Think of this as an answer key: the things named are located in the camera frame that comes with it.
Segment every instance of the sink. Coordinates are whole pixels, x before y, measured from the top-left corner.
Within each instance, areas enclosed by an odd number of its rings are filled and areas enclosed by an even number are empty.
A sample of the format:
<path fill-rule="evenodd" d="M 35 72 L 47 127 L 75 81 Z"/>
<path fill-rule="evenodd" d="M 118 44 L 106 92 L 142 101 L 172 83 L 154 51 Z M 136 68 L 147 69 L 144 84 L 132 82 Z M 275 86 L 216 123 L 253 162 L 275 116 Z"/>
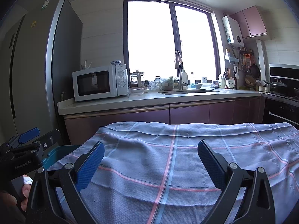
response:
<path fill-rule="evenodd" d="M 179 90 L 179 91 L 165 91 L 165 92 L 159 92 L 165 95 L 170 94 L 182 94 L 182 93 L 214 93 L 216 91 L 214 90 L 205 90 L 205 89 L 189 89 L 189 90 Z"/>

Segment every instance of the microwave oven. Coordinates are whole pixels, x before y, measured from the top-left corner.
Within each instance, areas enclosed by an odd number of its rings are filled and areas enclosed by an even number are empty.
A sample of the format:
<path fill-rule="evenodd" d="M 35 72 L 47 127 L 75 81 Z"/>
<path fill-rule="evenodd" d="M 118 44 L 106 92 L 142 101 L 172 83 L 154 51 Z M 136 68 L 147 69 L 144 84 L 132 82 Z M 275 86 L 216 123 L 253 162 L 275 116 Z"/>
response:
<path fill-rule="evenodd" d="M 128 95 L 126 65 L 109 65 L 73 72 L 75 101 Z"/>

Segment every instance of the blue gripper pad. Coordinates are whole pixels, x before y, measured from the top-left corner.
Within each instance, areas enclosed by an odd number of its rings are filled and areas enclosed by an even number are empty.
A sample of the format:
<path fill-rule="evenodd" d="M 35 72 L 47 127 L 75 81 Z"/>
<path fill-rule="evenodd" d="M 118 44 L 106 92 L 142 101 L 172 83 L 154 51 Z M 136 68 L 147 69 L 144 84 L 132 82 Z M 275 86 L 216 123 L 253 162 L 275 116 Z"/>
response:
<path fill-rule="evenodd" d="M 20 144 L 24 144 L 24 143 L 36 138 L 37 136 L 39 136 L 39 128 L 35 127 L 32 130 L 29 130 L 29 131 L 21 134 L 18 141 Z"/>
<path fill-rule="evenodd" d="M 75 187 L 78 192 L 85 189 L 92 179 L 95 171 L 100 165 L 105 154 L 104 144 L 100 144 L 93 150 L 89 158 L 84 162 L 83 166 L 77 172 Z"/>
<path fill-rule="evenodd" d="M 212 179 L 213 184 L 215 185 L 216 188 L 221 189 L 221 191 L 223 192 L 226 188 L 226 177 L 225 177 L 226 174 L 225 174 L 225 170 L 217 161 L 216 156 L 214 154 L 220 155 L 218 157 L 222 157 L 222 158 L 223 156 L 221 154 L 215 153 L 203 141 L 199 142 L 197 146 L 197 152 L 202 163 L 204 164 L 204 167 L 207 170 L 207 173 Z"/>

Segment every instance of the microwave control knob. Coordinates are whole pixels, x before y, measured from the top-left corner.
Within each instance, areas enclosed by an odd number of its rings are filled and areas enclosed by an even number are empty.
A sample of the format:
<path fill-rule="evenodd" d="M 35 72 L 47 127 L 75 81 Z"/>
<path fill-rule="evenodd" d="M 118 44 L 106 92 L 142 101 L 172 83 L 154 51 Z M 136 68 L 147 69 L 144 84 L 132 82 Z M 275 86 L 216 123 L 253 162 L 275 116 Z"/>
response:
<path fill-rule="evenodd" d="M 120 71 L 118 74 L 117 74 L 119 77 L 124 77 L 124 72 L 123 71 Z"/>
<path fill-rule="evenodd" d="M 124 82 L 124 81 L 120 81 L 120 82 L 118 83 L 118 85 L 119 85 L 120 87 L 124 87 L 124 86 L 125 86 L 125 82 Z"/>

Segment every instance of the refrigerator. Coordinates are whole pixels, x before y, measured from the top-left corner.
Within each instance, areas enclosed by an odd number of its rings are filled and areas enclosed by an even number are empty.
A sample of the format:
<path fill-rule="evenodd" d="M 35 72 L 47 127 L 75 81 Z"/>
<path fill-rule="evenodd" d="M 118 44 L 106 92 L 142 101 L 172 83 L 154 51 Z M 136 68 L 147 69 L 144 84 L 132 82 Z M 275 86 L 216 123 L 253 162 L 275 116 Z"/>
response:
<path fill-rule="evenodd" d="M 5 35 L 0 48 L 0 123 L 5 140 L 34 127 L 69 139 L 57 102 L 74 97 L 82 22 L 68 0 L 45 0 Z"/>

